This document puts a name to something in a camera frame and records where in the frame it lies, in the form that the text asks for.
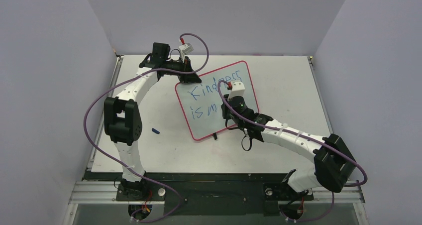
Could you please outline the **pink framed whiteboard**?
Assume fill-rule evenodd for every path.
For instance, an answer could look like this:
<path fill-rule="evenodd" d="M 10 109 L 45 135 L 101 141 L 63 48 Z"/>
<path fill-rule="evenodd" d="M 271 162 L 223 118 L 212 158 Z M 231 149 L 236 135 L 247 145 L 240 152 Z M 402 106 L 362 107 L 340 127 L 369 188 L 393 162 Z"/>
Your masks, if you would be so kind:
<path fill-rule="evenodd" d="M 177 83 L 175 92 L 187 122 L 190 134 L 196 141 L 226 129 L 222 117 L 222 100 L 217 91 L 220 80 L 240 81 L 245 86 L 244 99 L 248 108 L 259 112 L 249 67 L 238 61 L 199 75 L 201 83 Z"/>

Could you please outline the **blue marker cap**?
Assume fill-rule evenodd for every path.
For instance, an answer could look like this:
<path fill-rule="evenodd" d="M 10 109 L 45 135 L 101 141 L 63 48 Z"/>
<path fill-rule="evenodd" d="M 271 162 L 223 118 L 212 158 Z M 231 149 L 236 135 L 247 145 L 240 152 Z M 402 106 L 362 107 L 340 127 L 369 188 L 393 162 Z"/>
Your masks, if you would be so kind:
<path fill-rule="evenodd" d="M 151 129 L 155 134 L 160 134 L 160 131 L 156 130 L 155 128 Z"/>

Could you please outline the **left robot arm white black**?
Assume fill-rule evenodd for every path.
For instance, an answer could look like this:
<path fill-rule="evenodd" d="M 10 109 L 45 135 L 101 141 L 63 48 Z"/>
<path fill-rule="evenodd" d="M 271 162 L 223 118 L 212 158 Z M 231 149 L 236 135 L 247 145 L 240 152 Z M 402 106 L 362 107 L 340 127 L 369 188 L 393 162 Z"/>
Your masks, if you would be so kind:
<path fill-rule="evenodd" d="M 182 43 L 177 50 L 179 59 L 173 60 L 169 57 L 171 50 L 168 44 L 153 43 L 152 52 L 138 66 L 136 80 L 115 97 L 107 97 L 104 101 L 105 133 L 115 144 L 123 163 L 120 191 L 136 200 L 145 199 L 149 193 L 147 182 L 142 178 L 145 169 L 141 164 L 137 142 L 142 133 L 139 102 L 165 75 L 177 76 L 183 84 L 201 83 L 187 57 L 193 51 L 192 45 Z"/>

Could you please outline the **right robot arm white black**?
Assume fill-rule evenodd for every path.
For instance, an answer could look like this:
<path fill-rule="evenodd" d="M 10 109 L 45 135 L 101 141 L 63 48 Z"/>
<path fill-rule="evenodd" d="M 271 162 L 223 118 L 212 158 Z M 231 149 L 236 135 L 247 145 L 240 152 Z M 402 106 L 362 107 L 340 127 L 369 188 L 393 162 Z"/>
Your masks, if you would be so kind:
<path fill-rule="evenodd" d="M 225 98 L 221 109 L 223 119 L 232 120 L 250 140 L 279 145 L 312 162 L 310 168 L 293 169 L 284 178 L 281 193 L 288 199 L 316 187 L 339 193 L 356 167 L 353 155 L 339 135 L 332 133 L 324 137 L 293 129 L 254 112 L 241 96 Z"/>

